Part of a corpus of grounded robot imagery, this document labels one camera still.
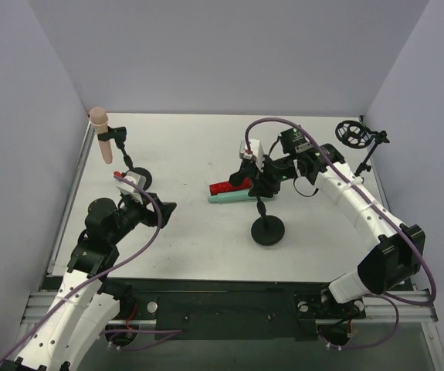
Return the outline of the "mint green microphone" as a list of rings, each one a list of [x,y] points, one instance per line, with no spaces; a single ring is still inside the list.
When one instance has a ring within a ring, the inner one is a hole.
[[[208,202],[211,204],[240,203],[251,200],[253,200],[253,198],[249,196],[248,190],[224,192],[208,197]]]

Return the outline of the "black clip mic stand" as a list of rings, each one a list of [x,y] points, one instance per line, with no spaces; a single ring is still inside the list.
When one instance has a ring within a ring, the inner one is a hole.
[[[116,147],[122,153],[123,161],[127,166],[127,170],[125,172],[115,172],[115,175],[119,175],[120,177],[133,174],[139,175],[139,184],[142,189],[148,190],[150,188],[153,181],[151,173],[145,168],[134,167],[133,160],[125,149],[125,141],[127,139],[127,129],[125,127],[109,127],[105,133],[98,134],[97,139],[101,144],[106,144],[109,143],[110,140],[114,140]]]
[[[251,226],[251,236],[253,240],[261,246],[270,247],[279,243],[285,234],[283,221],[277,216],[267,213],[265,197],[253,197],[256,199],[256,209],[259,218]]]

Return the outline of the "pink microphone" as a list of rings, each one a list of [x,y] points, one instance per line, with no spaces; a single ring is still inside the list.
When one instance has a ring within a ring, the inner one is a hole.
[[[113,162],[113,153],[110,142],[99,138],[102,134],[108,133],[109,117],[102,107],[94,107],[90,110],[90,123],[94,128],[100,147],[100,153],[104,162],[109,165]]]

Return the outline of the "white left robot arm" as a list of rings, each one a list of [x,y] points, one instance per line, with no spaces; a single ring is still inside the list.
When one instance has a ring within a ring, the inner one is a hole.
[[[120,267],[117,245],[139,224],[160,231],[177,205],[149,192],[121,200],[122,206],[108,198],[88,206],[86,228],[49,310],[14,346],[15,359],[0,360],[0,370],[75,370],[107,322],[134,308],[130,288],[107,277]]]

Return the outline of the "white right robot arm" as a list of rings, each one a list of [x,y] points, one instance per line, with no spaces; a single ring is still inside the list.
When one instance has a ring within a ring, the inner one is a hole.
[[[260,141],[251,139],[242,141],[239,157],[242,162],[229,178],[231,185],[249,179],[249,194],[262,199],[274,197],[281,182],[305,178],[345,215],[364,241],[367,253],[356,268],[322,287],[323,306],[333,308],[368,294],[384,294],[420,271],[423,230],[390,214],[333,145],[298,145],[273,160]]]

